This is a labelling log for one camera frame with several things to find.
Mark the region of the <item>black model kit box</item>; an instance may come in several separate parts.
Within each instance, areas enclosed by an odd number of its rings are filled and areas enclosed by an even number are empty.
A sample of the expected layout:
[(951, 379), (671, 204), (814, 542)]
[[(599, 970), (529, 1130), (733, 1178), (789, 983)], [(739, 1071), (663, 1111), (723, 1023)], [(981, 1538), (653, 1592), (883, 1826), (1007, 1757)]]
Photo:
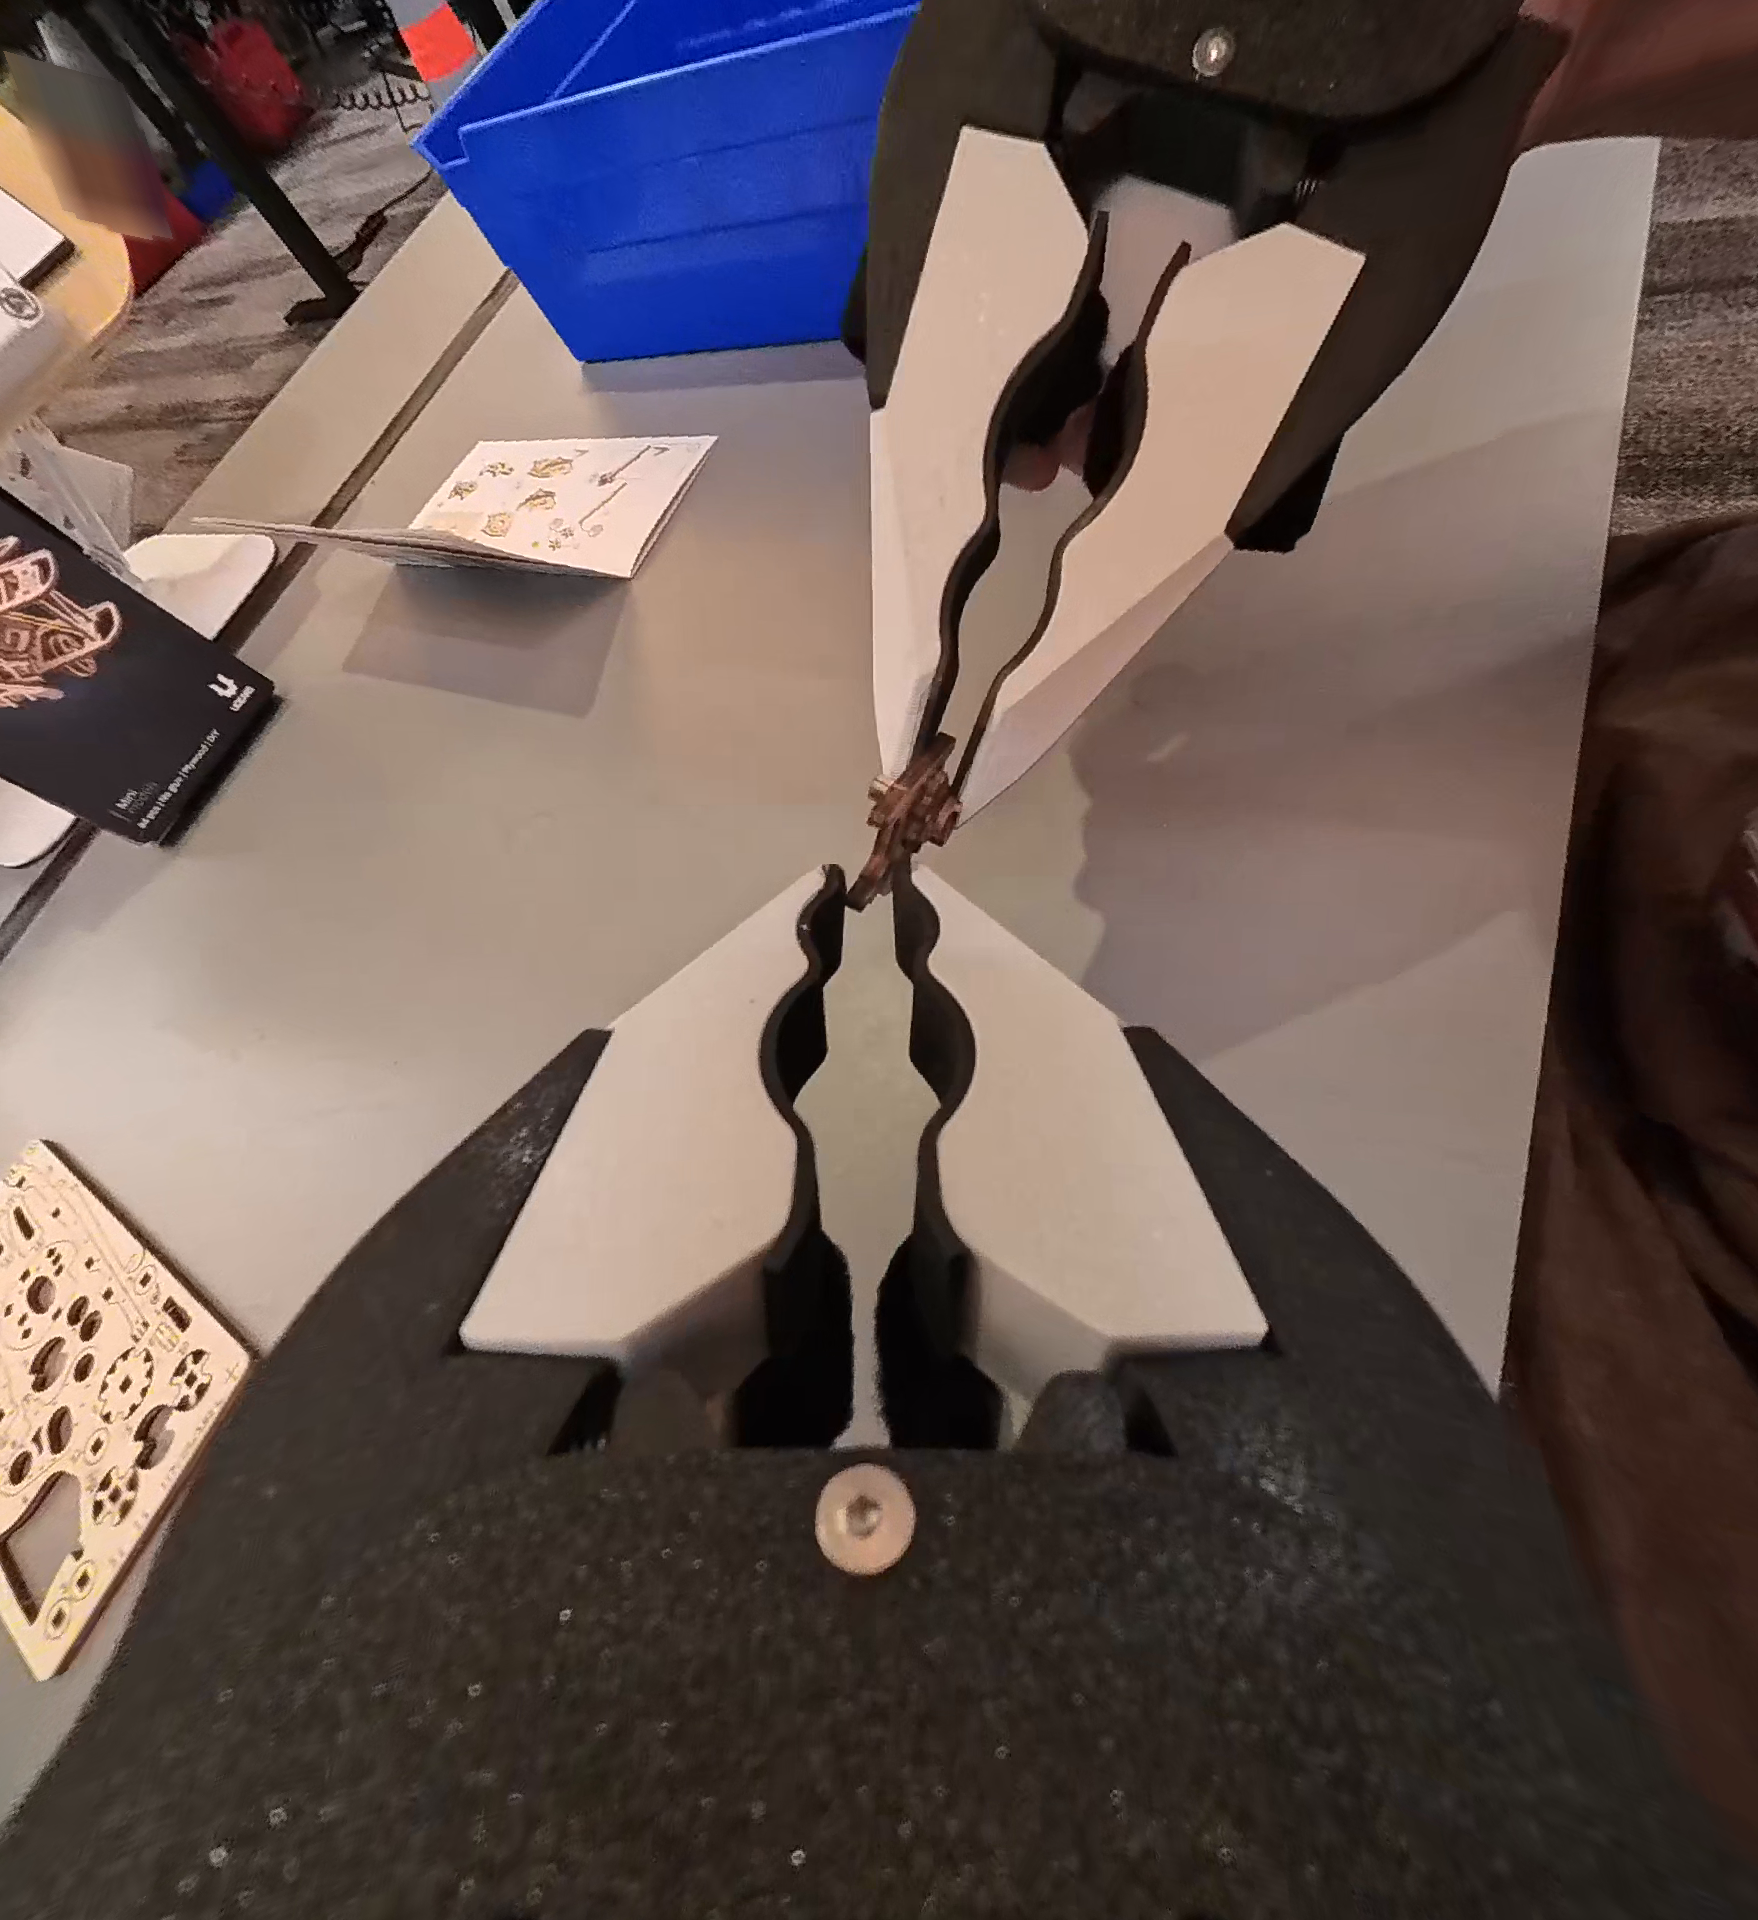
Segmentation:
[(0, 780), (171, 844), (279, 701), (267, 676), (0, 492)]

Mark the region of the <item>wooden parts sheet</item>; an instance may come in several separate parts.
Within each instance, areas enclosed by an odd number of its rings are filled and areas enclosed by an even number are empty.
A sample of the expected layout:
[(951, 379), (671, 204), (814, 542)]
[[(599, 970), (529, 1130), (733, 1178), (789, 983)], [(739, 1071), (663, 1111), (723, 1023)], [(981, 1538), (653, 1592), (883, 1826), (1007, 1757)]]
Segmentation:
[(234, 1411), (241, 1333), (48, 1140), (0, 1178), (0, 1623), (36, 1681)]

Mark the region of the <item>red bag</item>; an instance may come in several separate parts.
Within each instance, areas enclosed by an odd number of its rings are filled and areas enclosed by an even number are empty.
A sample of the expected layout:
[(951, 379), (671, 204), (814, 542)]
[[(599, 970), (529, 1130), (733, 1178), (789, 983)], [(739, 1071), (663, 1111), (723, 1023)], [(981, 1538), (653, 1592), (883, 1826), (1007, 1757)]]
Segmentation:
[(173, 49), (241, 141), (263, 158), (289, 150), (315, 113), (312, 96), (267, 26), (246, 11), (177, 28)]

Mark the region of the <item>white instruction booklet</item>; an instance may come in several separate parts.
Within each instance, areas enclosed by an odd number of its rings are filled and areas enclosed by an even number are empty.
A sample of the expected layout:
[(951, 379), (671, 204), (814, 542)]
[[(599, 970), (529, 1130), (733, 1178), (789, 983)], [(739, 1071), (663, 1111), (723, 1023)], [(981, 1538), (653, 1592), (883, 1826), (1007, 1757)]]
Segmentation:
[(200, 517), (206, 535), (332, 545), (399, 567), (627, 582), (699, 476), (711, 436), (477, 441), (405, 527)]

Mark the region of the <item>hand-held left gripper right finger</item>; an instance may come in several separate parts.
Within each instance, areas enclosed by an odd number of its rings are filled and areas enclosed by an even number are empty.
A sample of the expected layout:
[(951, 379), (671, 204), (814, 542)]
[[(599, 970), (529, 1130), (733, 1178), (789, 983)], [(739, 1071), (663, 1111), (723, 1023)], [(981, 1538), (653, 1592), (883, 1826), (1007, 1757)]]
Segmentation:
[(917, 1145), (904, 1286), (933, 1368), (1035, 1404), (1116, 1362), (1257, 1349), (1268, 1318), (1124, 1026), (940, 875), (890, 896)]

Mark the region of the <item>person's right hand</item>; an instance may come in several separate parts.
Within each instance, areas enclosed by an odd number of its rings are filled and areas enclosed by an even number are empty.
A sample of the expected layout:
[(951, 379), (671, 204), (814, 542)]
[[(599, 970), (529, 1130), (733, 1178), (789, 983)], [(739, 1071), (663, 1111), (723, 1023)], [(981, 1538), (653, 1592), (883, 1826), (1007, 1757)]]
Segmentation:
[(1044, 492), (1062, 472), (1082, 476), (1096, 415), (1099, 404), (1088, 401), (1062, 420), (1051, 440), (1014, 444), (1005, 456), (1003, 484)]

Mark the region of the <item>blue plastic bin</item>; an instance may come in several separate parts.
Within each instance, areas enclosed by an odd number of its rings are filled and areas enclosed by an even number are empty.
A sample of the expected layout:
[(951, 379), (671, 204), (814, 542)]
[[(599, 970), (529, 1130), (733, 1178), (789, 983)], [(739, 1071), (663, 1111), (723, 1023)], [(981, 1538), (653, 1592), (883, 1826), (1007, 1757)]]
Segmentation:
[(541, 1), (413, 144), (583, 364), (834, 340), (915, 11)]

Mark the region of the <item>wooden gear axle assembly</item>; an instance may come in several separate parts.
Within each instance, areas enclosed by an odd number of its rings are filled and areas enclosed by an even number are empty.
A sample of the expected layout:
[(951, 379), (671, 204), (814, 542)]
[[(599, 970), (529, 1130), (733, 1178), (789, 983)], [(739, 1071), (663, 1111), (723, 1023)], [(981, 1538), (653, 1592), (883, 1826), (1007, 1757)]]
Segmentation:
[(941, 847), (958, 827), (961, 798), (948, 772), (953, 752), (953, 736), (938, 732), (894, 778), (870, 782), (866, 824), (873, 829), (873, 847), (847, 887), (848, 912), (864, 912), (888, 896), (890, 884), (910, 872), (919, 851)]

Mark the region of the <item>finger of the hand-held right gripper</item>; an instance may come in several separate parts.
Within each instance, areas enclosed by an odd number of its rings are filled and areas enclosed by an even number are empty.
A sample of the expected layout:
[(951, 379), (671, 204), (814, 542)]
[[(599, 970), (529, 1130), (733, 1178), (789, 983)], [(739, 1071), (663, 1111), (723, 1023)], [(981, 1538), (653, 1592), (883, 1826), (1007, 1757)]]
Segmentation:
[(1121, 456), (1066, 529), (958, 771), (966, 824), (1027, 775), (1226, 561), (1228, 524), (1361, 277), (1312, 231), (1169, 263), (1132, 343)]
[(885, 780), (940, 736), (963, 607), (1000, 540), (1011, 434), (1088, 313), (1105, 246), (1044, 142), (961, 130), (888, 397), (868, 420), (870, 680)]

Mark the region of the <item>black table frame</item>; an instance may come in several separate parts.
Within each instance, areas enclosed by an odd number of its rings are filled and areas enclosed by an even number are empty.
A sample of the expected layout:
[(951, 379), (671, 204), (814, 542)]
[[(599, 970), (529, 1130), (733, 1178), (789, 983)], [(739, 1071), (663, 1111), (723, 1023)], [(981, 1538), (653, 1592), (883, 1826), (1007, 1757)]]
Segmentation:
[(155, 24), (143, 4), (60, 1), (51, 4), (51, 9), (74, 26), (99, 61), (112, 57), (127, 72), (149, 81), (149, 93), (167, 104), (163, 125), (177, 123), (192, 133), (196, 144), (220, 166), (310, 281), (312, 294), (294, 300), (284, 323), (299, 327), (339, 321), (361, 292), (350, 269), (283, 192), (267, 164), (246, 144), (213, 95), (196, 81), (166, 26)]

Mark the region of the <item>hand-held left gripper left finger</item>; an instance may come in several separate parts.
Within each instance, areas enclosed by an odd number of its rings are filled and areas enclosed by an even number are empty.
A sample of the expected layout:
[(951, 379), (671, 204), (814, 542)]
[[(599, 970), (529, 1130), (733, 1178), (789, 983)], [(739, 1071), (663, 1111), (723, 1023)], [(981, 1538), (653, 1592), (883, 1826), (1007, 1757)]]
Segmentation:
[(593, 1034), (463, 1347), (669, 1374), (723, 1427), (848, 1425), (850, 1277), (798, 1113), (844, 912), (842, 871), (804, 871)]

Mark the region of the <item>tan wooden tabletop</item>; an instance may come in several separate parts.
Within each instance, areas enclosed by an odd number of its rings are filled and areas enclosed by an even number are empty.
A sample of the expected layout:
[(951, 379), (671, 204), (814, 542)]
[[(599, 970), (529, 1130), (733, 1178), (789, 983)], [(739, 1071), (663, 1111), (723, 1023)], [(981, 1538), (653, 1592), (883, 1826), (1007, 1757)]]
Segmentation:
[(94, 357), (125, 323), (130, 307), (130, 273), (125, 243), (67, 210), (47, 161), (22, 120), (0, 104), (0, 187), (56, 228), (73, 252), (43, 282), (51, 302), (78, 334), (82, 357)]

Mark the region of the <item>orange traffic cone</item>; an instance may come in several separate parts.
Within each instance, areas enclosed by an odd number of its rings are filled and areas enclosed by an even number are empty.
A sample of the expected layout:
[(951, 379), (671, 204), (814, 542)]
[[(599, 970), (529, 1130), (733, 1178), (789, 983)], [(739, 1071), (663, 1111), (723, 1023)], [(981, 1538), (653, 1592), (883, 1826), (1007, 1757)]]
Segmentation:
[(467, 19), (469, 4), (387, 1), (416, 77), (436, 95), (448, 93), (481, 58), (485, 45)]

